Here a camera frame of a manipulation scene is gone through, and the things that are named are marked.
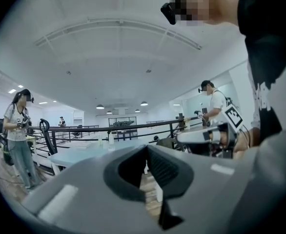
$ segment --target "jeans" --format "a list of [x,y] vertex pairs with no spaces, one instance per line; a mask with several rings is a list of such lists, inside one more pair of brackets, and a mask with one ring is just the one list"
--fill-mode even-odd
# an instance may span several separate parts
[[25,187],[27,189],[31,187],[28,172],[31,175],[34,185],[39,185],[40,179],[36,173],[36,168],[32,160],[31,151],[28,147],[27,141],[8,140],[8,150],[11,154],[16,169],[21,176],[21,179],[25,184]]

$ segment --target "wooden floor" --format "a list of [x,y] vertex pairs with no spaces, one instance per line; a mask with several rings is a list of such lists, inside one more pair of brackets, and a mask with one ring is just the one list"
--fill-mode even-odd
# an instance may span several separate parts
[[[51,178],[40,168],[37,168],[37,172],[42,179],[46,181]],[[150,213],[151,217],[158,220],[161,203],[156,199],[156,181],[151,173],[143,174],[141,179],[140,189],[145,192],[146,195],[146,210]],[[28,195],[25,187],[19,176],[16,176],[11,166],[8,166],[3,160],[3,153],[0,151],[0,191],[6,197],[15,199],[18,202],[22,202],[23,199]]]

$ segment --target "black t-shirt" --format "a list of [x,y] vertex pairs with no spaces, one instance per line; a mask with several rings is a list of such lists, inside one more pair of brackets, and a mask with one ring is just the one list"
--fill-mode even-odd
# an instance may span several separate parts
[[261,141],[281,131],[266,94],[286,68],[286,0],[239,0],[238,23],[257,91]]

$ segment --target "woman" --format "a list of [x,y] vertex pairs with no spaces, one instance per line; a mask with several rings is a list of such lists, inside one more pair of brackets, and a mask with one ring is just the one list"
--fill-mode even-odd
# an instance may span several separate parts
[[26,104],[33,103],[31,93],[24,89],[16,93],[12,104],[4,114],[4,128],[8,131],[8,150],[11,154],[15,167],[17,168],[25,187],[30,191],[32,185],[28,172],[33,180],[33,185],[39,185],[40,179],[32,160],[31,152],[26,142],[25,129],[28,126],[28,110]]

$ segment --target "table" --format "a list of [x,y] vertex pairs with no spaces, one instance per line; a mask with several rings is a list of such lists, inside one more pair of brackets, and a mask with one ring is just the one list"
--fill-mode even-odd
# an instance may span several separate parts
[[146,144],[147,143],[141,139],[115,141],[113,145],[115,150],[109,150],[110,145],[108,141],[103,141],[102,146],[100,146],[97,141],[92,141],[90,145],[88,145],[88,147],[86,147],[84,150],[76,147],[70,147],[66,150],[59,150],[57,154],[48,157],[48,159],[52,163],[52,168],[54,170],[55,175],[57,175],[60,173],[59,166],[69,167],[87,158],[99,157],[112,151],[120,150],[131,146],[135,147]]
[[37,163],[37,166],[40,166],[39,159],[38,159],[39,156],[37,154],[37,148],[36,148],[36,137],[27,135],[26,141],[27,142],[32,142],[32,146],[34,148],[34,152],[35,152],[35,156],[36,156],[36,163]]

